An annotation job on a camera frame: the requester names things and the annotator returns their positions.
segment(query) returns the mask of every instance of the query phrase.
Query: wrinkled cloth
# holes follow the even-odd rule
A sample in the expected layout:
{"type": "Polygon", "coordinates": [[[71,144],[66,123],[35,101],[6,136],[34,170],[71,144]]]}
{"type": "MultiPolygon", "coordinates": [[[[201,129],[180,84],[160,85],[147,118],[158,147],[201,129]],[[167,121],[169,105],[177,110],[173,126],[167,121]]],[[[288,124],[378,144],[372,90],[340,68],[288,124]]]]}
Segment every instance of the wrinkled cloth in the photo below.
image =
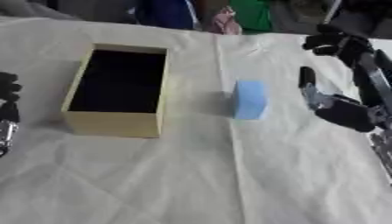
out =
{"type": "MultiPolygon", "coordinates": [[[[357,97],[336,59],[303,36],[220,36],[127,24],[3,19],[0,68],[19,74],[22,123],[0,160],[1,223],[390,223],[392,194],[362,134],[315,117],[301,66],[320,90],[357,97]],[[93,43],[169,48],[159,139],[76,136],[60,105],[93,43]],[[259,80],[269,106],[231,119],[235,81],[259,80]]],[[[375,40],[392,55],[392,43],[375,40]]]]}

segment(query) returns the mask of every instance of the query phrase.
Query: cardboard box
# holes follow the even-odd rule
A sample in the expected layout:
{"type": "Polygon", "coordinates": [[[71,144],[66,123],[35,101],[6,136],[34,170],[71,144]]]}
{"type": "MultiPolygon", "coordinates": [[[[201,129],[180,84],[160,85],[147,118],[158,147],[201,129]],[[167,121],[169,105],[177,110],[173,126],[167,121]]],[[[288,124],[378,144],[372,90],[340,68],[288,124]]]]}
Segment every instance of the cardboard box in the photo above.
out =
{"type": "Polygon", "coordinates": [[[82,61],[61,112],[76,134],[159,137],[168,51],[95,44],[82,61]]]}

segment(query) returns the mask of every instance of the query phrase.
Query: mechanical fingertip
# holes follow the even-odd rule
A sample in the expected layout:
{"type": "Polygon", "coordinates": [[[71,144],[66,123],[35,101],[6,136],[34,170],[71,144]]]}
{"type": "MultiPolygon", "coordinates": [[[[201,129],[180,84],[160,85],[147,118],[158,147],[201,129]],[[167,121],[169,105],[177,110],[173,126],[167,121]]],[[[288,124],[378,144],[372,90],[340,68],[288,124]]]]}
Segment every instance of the mechanical fingertip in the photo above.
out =
{"type": "Polygon", "coordinates": [[[303,88],[306,84],[316,85],[316,74],[314,70],[308,66],[301,66],[299,69],[299,83],[298,87],[303,88]]]}

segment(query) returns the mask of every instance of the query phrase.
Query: foam block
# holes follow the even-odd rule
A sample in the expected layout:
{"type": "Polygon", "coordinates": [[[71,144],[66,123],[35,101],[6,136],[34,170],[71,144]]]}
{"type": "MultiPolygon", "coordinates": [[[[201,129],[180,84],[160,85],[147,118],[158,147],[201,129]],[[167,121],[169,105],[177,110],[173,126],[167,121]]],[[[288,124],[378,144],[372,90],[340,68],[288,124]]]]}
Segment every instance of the foam block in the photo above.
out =
{"type": "Polygon", "coordinates": [[[238,80],[234,90],[234,118],[259,119],[267,106],[264,87],[257,80],[238,80]]]}

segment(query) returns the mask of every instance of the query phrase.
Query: open box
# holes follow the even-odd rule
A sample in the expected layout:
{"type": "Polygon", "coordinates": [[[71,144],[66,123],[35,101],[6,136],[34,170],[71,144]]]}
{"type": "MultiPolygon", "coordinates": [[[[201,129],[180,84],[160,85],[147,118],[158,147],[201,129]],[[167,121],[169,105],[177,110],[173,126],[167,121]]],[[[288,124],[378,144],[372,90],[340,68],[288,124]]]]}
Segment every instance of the open box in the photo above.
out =
{"type": "Polygon", "coordinates": [[[62,105],[76,134],[159,137],[164,117],[167,50],[95,44],[62,105]]]}

